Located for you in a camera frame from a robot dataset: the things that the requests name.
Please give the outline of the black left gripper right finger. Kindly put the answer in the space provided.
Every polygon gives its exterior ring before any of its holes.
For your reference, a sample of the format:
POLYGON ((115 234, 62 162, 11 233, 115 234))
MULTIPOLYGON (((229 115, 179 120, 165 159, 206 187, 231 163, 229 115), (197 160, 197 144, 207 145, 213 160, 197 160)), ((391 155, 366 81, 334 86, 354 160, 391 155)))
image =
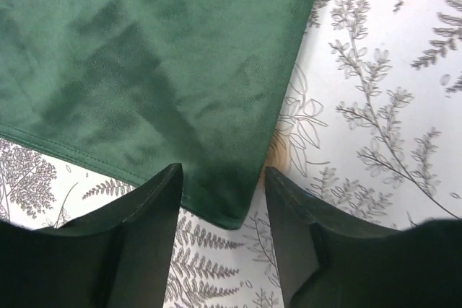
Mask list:
POLYGON ((279 170, 265 194, 286 307, 459 307, 461 222, 398 231, 306 192, 279 170))

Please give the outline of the dark green cloth napkin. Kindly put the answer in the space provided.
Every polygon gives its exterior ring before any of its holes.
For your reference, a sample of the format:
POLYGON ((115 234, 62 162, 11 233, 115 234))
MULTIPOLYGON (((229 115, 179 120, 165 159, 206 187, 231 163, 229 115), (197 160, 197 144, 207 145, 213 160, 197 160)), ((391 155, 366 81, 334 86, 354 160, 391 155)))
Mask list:
POLYGON ((1 136, 185 209, 248 213, 313 0, 1 0, 1 136))

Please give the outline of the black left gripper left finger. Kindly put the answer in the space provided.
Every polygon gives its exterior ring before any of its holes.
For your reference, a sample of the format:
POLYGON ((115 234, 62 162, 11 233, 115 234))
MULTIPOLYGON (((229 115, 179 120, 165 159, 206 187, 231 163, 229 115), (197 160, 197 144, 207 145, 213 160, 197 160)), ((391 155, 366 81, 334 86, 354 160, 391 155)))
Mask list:
POLYGON ((3 307, 161 307, 183 188, 170 164, 59 228, 1 223, 3 307))

